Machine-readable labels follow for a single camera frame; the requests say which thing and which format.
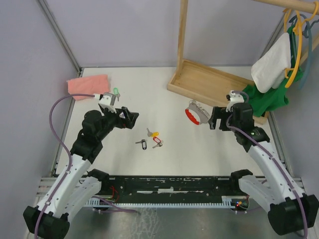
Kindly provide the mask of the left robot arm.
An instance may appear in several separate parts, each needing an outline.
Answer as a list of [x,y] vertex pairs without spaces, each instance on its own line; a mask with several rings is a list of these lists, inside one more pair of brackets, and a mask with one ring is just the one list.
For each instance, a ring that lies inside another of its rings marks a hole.
[[139,113],[127,107],[114,113],[101,109],[84,115],[82,129],[68,152],[69,161],[62,173],[42,200],[23,212],[27,228],[36,239],[65,238],[70,223],[84,205],[97,193],[106,194],[110,190],[109,175],[96,169],[89,172],[81,186],[77,184],[102,150],[103,139],[114,128],[132,129],[138,117]]

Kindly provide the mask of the red handled keyring holder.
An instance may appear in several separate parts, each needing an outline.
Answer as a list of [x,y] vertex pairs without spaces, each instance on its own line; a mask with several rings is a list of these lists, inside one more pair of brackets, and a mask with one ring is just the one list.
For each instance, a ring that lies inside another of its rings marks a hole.
[[195,125],[208,123],[211,115],[206,111],[196,100],[191,100],[188,107],[185,109],[185,114],[188,119]]

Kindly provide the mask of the yellow tag key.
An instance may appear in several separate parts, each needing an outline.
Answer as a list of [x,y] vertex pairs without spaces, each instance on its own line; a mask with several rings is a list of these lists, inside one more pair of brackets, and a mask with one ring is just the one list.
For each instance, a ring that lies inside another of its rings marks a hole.
[[147,128],[147,135],[148,135],[148,137],[157,137],[157,136],[159,136],[159,132],[157,132],[157,131],[152,132],[152,131],[150,131],[150,130]]

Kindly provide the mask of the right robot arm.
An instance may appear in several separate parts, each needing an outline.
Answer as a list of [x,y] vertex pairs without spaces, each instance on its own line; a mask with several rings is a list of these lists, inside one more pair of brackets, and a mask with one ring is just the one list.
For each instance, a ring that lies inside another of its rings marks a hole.
[[304,238],[308,229],[315,224],[319,201],[315,195],[307,195],[288,173],[274,151],[270,138],[265,131],[255,126],[253,109],[249,103],[235,103],[230,109],[213,107],[208,123],[215,129],[232,131],[237,142],[257,163],[267,186],[249,170],[239,170],[231,174],[229,190],[240,195],[251,196],[267,213],[269,223],[278,235],[303,231]]

